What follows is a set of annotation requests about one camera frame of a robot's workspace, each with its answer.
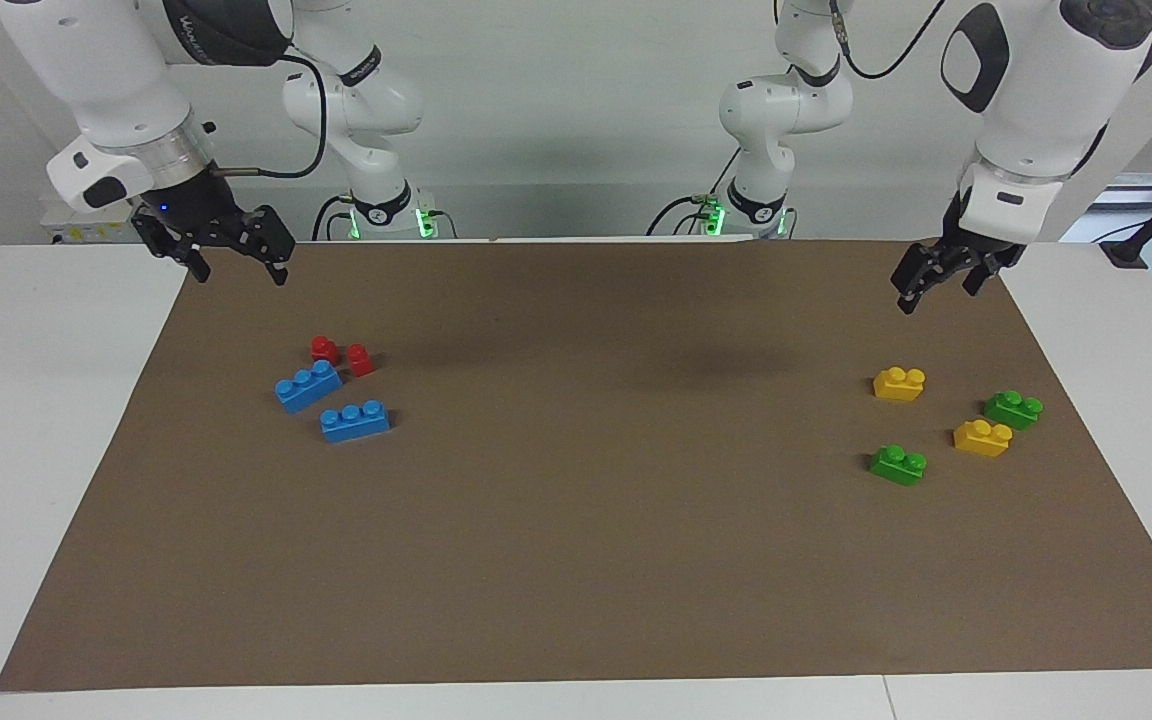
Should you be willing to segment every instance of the toy building block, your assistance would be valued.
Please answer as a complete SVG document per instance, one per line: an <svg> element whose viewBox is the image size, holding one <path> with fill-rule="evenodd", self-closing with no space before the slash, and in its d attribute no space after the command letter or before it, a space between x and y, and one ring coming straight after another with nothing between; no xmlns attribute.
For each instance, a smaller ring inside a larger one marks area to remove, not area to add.
<svg viewBox="0 0 1152 720"><path fill-rule="evenodd" d="M388 432L389 415L385 412L382 402L369 400L362 407L344 406L344 410L339 414L328 410L320 416L319 424L323 425L323 435L328 438L328 442L338 444Z"/></svg>
<svg viewBox="0 0 1152 720"><path fill-rule="evenodd" d="M1014 389L1000 392L984 404L986 418L1014 430L1029 430L1041 415L1043 402L1038 397L1021 400L1020 393Z"/></svg>
<svg viewBox="0 0 1152 720"><path fill-rule="evenodd" d="M327 361L319 359L314 367L298 370L289 381L278 381L274 395L288 414L300 414L306 407L332 395L340 386L340 373Z"/></svg>
<svg viewBox="0 0 1152 720"><path fill-rule="evenodd" d="M991 425L987 420L967 420L954 430L954 447L986 457L996 457L1011 447L1014 433L1007 425Z"/></svg>
<svg viewBox="0 0 1152 720"><path fill-rule="evenodd" d="M923 479L927 470L927 457L911 452L905 455L905 448L899 445L887 445L874 454L870 461L869 471L902 486L912 486Z"/></svg>
<svg viewBox="0 0 1152 720"><path fill-rule="evenodd" d="M326 336L314 338L314 341L310 342L310 357L317 361L327 361L333 365L340 363L340 346L329 341Z"/></svg>
<svg viewBox="0 0 1152 720"><path fill-rule="evenodd" d="M903 367L887 367L874 378L874 396L882 400L901 400L910 402L923 395L923 384L927 376L923 370L914 369L905 372Z"/></svg>
<svg viewBox="0 0 1152 720"><path fill-rule="evenodd" d="M346 355L349 357L349 367L353 369L353 377L362 378L366 373L376 372L376 365L371 364L371 356L367 355L366 347L351 344Z"/></svg>

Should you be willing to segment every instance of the red lego brick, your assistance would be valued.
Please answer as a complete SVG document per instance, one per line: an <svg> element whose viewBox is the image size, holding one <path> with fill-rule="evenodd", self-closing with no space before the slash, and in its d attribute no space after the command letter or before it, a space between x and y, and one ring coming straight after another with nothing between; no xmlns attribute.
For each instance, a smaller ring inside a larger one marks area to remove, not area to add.
<svg viewBox="0 0 1152 720"><path fill-rule="evenodd" d="M310 359L327 361L338 365L340 363L340 347L326 336L314 338L314 341L310 343Z"/></svg>
<svg viewBox="0 0 1152 720"><path fill-rule="evenodd" d="M366 373L374 373L376 365L371 364L371 356L367 355L367 348L361 344L349 346L349 367L353 369L353 373L357 378L364 377Z"/></svg>

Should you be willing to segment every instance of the brown mat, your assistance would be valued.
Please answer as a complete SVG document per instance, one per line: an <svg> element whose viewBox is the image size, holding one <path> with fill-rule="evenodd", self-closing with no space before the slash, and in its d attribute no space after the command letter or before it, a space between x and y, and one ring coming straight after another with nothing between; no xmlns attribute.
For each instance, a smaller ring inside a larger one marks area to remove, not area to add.
<svg viewBox="0 0 1152 720"><path fill-rule="evenodd" d="M213 253L0 691L1152 667L1152 541L1018 309L905 318L901 251L302 247L282 290ZM317 333L382 366L287 416ZM1005 388L1043 423L954 450ZM394 432L326 445L366 397Z"/></svg>

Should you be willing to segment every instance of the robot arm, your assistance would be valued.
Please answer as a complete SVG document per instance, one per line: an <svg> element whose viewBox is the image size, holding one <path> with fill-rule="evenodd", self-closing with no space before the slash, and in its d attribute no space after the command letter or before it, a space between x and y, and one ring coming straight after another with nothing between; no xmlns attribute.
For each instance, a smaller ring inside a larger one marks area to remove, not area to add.
<svg viewBox="0 0 1152 720"><path fill-rule="evenodd" d="M424 234L416 211L419 190L408 183L385 139L420 126L420 92L382 62L356 1L297 0L293 16L297 50L335 77L328 86L326 146L346 167L355 217L373 234L412 228ZM283 106L297 127L319 135L319 88L311 78L288 78Z"/></svg>
<svg viewBox="0 0 1152 720"><path fill-rule="evenodd" d="M370 222L394 229L412 191L384 135L410 132L420 99L380 67L380 51L353 0L294 0L298 50L334 76L325 145L346 162L353 197ZM294 240L270 206L247 213L212 158L191 106L166 77L172 61L273 65L291 45L268 1L0 0L0 20L52 94L69 105L82 135L47 164L52 184L76 210L139 196L134 227L154 256L210 274L198 247L228 247L262 262L282 285ZM294 122L319 135L317 83L293 76L285 100ZM387 218L381 219L385 211Z"/></svg>
<svg viewBox="0 0 1152 720"><path fill-rule="evenodd" d="M1149 63L1152 0L980 3L968 13L946 46L942 77L984 127L942 237L915 243L892 274L901 310L912 313L961 270L977 295L1018 263Z"/></svg>
<svg viewBox="0 0 1152 720"><path fill-rule="evenodd" d="M851 1L841 6L850 9ZM852 105L828 0L785 0L776 46L790 71L727 88L719 109L723 129L741 146L727 187L728 225L756 237L775 232L783 214L794 176L794 151L785 138L838 127Z"/></svg>

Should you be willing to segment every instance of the white table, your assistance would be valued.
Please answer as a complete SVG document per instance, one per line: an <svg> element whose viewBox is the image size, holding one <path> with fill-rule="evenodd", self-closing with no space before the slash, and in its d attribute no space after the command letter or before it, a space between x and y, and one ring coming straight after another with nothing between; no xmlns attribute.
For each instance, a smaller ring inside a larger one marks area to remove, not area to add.
<svg viewBox="0 0 1152 720"><path fill-rule="evenodd" d="M182 279L141 247L0 247L0 669ZM1051 245L1006 282L1152 536L1152 278ZM0 694L9 717L1152 720L1152 670Z"/></svg>

